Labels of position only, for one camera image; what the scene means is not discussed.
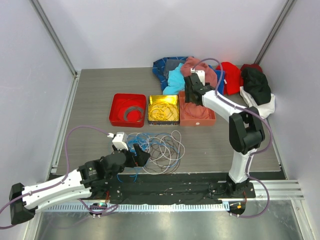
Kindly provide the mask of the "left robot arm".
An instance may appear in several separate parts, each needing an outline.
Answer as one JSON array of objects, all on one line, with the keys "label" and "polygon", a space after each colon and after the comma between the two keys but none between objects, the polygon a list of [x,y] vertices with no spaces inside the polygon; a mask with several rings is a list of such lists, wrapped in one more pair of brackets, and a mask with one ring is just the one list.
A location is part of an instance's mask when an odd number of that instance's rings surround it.
[{"label": "left robot arm", "polygon": [[70,200],[100,200],[107,192],[106,183],[125,168],[144,167],[150,154],[134,144],[134,152],[114,149],[109,155],[91,160],[66,175],[25,186],[16,183],[9,194],[10,221],[19,225],[30,221],[37,212]]}]

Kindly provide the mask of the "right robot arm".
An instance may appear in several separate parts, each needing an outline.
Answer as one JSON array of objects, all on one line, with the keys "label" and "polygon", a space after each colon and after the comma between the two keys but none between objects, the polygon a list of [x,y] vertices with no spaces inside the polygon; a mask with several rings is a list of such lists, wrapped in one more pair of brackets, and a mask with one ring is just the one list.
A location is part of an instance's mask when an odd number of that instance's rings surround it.
[{"label": "right robot arm", "polygon": [[228,122],[233,159],[226,177],[225,193],[236,198],[248,187],[253,155],[265,140],[259,111],[227,99],[210,84],[203,84],[196,73],[185,77],[184,82],[186,103],[206,107]]}]

